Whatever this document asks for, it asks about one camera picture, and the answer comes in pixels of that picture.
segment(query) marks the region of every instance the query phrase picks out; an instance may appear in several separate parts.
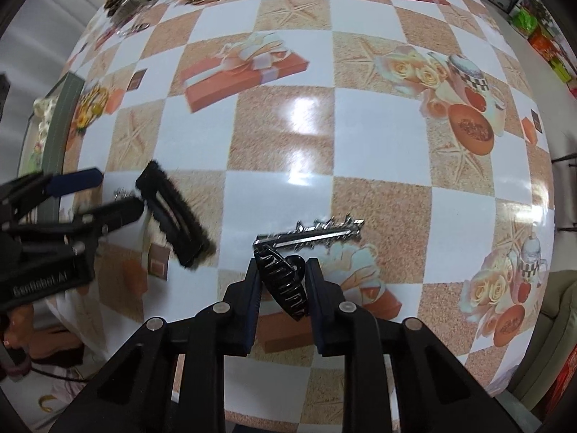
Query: checkered tablecloth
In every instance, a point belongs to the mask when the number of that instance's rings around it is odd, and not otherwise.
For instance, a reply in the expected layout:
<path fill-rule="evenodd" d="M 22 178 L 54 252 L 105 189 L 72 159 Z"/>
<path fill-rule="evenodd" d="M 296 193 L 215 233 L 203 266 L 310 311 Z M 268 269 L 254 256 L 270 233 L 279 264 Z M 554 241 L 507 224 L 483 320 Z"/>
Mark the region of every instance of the checkered tablecloth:
<path fill-rule="evenodd" d="M 419 317 L 489 392 L 504 389 L 546 286 L 553 183 L 531 89 L 485 6 L 186 2 L 160 0 L 138 16 L 148 29 L 115 34 L 96 48 L 109 25 L 101 9 L 79 40 L 68 69 L 87 85 L 121 92 L 122 101 L 84 135 L 71 133 L 65 171 L 106 173 L 100 189 L 66 197 L 61 208 L 67 215 L 81 202 L 112 200 L 155 159 L 217 252 L 196 270 L 172 258 L 168 280 L 149 276 L 148 291 L 134 296 L 120 263 L 145 261 L 150 242 L 164 244 L 144 216 L 103 244 L 88 294 L 59 295 L 50 301 L 53 311 L 111 356 L 146 319 L 188 318 L 220 300 L 243 278 L 257 234 L 350 212 L 365 219 L 360 242 L 302 254 L 319 257 L 327 279 L 347 282 L 376 312 L 388 295 L 397 302 L 394 320 Z M 283 63 L 296 73 L 287 74 Z M 459 75 L 469 70 L 475 83 L 449 83 L 448 64 Z M 247 84 L 223 94 L 206 88 L 216 76 L 246 76 Z M 475 91 L 480 85 L 489 90 Z M 449 121 L 454 104 L 471 104 L 473 117 L 481 112 L 489 121 L 488 153 L 458 140 Z M 538 270 L 524 277 L 524 266 L 535 262 Z M 513 310 L 523 316 L 508 318 Z M 278 311 L 263 302 L 262 314 Z M 225 371 L 230 420 L 277 431 L 340 431 L 342 359 L 323 359 L 313 346 L 267 353 L 257 340 L 248 358 L 227 359 Z M 397 419 L 395 392 L 391 402 Z"/>

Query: white curtain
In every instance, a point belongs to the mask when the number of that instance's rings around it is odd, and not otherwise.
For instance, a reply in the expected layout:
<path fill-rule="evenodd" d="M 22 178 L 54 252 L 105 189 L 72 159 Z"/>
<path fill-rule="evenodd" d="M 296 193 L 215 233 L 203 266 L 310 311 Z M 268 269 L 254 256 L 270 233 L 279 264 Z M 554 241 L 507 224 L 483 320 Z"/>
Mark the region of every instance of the white curtain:
<path fill-rule="evenodd" d="M 0 73 L 11 87 L 0 121 L 0 183 L 16 176 L 34 99 L 56 84 L 104 0 L 27 0 L 0 39 Z"/>

